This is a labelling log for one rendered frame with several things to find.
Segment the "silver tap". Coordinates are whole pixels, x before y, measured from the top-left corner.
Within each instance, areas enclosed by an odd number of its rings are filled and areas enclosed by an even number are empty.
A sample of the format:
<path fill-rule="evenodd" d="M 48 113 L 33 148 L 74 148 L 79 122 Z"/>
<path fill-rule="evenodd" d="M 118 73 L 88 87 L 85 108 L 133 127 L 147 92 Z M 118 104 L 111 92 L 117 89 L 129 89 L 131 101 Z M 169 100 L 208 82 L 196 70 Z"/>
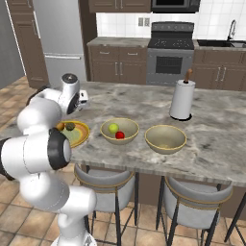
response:
<path fill-rule="evenodd" d="M 230 30 L 229 30 L 229 33 L 228 33 L 228 37 L 227 37 L 227 40 L 232 40 L 234 39 L 234 35 L 235 35 L 235 26 L 236 26 L 236 20 L 234 19 L 231 23 L 231 26 L 230 26 Z"/>

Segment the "beige bowl with gold rim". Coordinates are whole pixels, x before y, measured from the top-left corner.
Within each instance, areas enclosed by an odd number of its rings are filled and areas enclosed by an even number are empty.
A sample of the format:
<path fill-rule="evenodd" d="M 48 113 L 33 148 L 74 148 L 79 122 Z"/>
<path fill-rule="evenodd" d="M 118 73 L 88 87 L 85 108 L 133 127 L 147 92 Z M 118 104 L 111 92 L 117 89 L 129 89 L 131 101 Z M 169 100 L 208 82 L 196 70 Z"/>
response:
<path fill-rule="evenodd" d="M 156 153 L 171 155 L 180 151 L 186 144 L 185 133 L 171 125 L 156 125 L 145 132 L 145 141 Z"/>
<path fill-rule="evenodd" d="M 116 123 L 119 127 L 118 131 L 121 131 L 125 134 L 123 139 L 116 139 L 115 134 L 111 134 L 109 131 L 109 125 L 111 123 Z M 134 120 L 129 118 L 112 118 L 101 125 L 100 132 L 104 139 L 109 143 L 114 145 L 125 145 L 132 142 L 139 132 L 139 127 Z"/>

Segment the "tall brown cupboard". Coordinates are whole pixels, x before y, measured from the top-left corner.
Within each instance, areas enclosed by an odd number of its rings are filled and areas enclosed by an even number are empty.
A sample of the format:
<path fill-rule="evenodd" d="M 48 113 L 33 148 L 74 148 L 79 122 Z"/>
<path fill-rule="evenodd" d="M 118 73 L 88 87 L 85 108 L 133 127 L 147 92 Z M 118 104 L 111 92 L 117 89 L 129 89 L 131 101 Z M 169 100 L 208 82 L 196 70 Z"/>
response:
<path fill-rule="evenodd" d="M 7 0 L 7 3 L 29 86 L 46 86 L 48 75 L 37 34 L 33 0 Z"/>

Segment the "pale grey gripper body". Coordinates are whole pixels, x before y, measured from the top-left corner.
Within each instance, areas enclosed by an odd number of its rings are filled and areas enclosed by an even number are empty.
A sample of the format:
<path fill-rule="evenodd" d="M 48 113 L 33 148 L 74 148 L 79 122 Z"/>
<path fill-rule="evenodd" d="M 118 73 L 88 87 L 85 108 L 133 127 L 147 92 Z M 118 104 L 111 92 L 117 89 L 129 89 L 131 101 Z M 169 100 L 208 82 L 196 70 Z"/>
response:
<path fill-rule="evenodd" d="M 90 107 L 90 102 L 86 101 L 85 103 L 80 103 L 77 107 L 77 110 L 81 111 L 81 110 L 87 109 L 89 107 Z"/>

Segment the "black microwave oven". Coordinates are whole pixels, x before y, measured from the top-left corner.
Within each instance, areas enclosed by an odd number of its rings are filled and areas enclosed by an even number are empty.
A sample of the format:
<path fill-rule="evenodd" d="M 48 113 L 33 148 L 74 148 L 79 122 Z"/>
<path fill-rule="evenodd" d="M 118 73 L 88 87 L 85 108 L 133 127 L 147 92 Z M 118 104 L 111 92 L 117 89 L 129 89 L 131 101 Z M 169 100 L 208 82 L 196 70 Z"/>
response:
<path fill-rule="evenodd" d="M 153 13 L 196 13 L 201 0 L 152 0 Z"/>

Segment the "dark sink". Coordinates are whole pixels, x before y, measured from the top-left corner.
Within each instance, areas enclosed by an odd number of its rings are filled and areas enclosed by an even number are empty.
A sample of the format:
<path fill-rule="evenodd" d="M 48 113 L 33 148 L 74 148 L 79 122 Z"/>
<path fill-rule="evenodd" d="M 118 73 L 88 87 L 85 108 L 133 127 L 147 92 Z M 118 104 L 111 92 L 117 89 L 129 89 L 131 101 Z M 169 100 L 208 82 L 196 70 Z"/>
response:
<path fill-rule="evenodd" d="M 197 39 L 199 46 L 205 47 L 234 47 L 246 48 L 246 41 L 243 40 L 213 40 L 213 39 Z"/>

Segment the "grey fridge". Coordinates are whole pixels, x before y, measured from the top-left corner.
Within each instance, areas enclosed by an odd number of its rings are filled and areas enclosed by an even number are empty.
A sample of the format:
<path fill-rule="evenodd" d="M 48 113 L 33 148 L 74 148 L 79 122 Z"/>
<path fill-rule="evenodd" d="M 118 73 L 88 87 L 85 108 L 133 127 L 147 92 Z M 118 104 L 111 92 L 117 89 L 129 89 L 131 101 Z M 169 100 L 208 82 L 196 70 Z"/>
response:
<path fill-rule="evenodd" d="M 33 0 L 51 87 L 62 86 L 62 75 L 86 80 L 86 65 L 78 0 Z"/>

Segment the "brown sink base cupboards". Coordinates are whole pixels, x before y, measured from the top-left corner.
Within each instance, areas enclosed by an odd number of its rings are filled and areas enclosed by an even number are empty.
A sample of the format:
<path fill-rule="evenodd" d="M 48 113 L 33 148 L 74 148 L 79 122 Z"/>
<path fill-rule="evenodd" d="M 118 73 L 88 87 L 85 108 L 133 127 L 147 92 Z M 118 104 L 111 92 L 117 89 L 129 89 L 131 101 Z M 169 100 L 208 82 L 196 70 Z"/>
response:
<path fill-rule="evenodd" d="M 246 91 L 246 51 L 195 50 L 192 71 L 197 88 Z"/>

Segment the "brown wall cupboards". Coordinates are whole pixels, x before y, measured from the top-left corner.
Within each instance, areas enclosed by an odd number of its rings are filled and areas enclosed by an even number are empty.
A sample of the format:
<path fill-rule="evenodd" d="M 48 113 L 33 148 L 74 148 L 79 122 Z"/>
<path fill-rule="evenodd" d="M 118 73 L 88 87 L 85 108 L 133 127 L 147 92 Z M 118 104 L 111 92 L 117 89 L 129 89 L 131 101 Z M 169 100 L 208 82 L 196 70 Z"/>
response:
<path fill-rule="evenodd" d="M 150 12 L 151 0 L 88 0 L 91 12 Z"/>

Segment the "white paper towel roll holder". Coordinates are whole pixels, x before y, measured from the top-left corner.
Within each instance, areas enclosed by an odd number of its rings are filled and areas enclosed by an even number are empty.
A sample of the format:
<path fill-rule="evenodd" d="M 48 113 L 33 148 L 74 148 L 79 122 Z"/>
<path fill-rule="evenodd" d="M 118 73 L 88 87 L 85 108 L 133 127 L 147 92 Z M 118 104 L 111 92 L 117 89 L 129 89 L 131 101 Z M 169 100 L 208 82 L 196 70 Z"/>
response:
<path fill-rule="evenodd" d="M 189 68 L 183 79 L 176 83 L 169 115 L 183 121 L 191 118 L 191 106 L 196 84 L 190 81 L 192 69 Z"/>

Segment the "grey bar stool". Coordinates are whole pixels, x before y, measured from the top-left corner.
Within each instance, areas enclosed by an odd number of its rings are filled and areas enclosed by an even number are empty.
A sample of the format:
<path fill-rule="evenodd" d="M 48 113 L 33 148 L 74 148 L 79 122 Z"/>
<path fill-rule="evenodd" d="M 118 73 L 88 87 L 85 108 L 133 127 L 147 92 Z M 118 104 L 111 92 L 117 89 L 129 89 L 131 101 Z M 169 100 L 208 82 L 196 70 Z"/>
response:
<path fill-rule="evenodd" d="M 210 246 L 222 205 L 233 195 L 233 185 L 219 190 L 219 186 L 179 182 L 172 177 L 161 177 L 156 228 L 165 227 L 161 208 L 171 219 L 170 231 L 163 230 L 166 246 L 172 246 L 178 225 L 201 230 L 201 240 Z"/>
<path fill-rule="evenodd" d="M 108 241 L 108 244 L 122 246 L 121 238 L 132 215 L 135 216 L 135 222 L 137 222 L 138 177 L 135 172 L 112 172 L 90 168 L 85 172 L 78 164 L 76 164 L 74 166 L 74 175 L 81 185 L 93 189 L 96 193 L 97 204 L 93 209 L 92 218 L 95 218 L 97 211 L 114 214 L 116 242 L 113 243 Z M 135 204 L 124 227 L 121 227 L 120 211 L 128 206 L 132 193 L 135 194 Z"/>

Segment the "grey oven with black hob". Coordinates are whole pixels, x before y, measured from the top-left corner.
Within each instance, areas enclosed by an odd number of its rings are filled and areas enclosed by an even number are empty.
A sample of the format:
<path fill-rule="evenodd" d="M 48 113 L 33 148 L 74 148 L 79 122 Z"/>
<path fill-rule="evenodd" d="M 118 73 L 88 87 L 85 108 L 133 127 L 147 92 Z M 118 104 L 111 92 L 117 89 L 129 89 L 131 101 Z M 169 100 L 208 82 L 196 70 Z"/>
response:
<path fill-rule="evenodd" d="M 192 22 L 153 22 L 147 46 L 146 84 L 175 86 L 192 66 Z"/>

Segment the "orange and green plate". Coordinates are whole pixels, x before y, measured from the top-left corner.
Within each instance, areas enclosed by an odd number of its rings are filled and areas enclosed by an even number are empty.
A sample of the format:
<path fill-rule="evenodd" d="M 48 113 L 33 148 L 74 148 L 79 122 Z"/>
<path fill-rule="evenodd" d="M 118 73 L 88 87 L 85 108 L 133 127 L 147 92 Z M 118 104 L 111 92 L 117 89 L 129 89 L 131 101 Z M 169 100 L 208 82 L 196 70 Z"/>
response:
<path fill-rule="evenodd" d="M 73 131 L 67 131 L 65 129 L 65 124 L 69 122 L 73 122 L 75 124 Z M 64 123 L 64 129 L 60 132 L 69 140 L 70 146 L 72 148 L 77 147 L 85 142 L 90 134 L 90 130 L 87 124 L 81 121 L 67 120 L 61 121 L 60 123 Z"/>

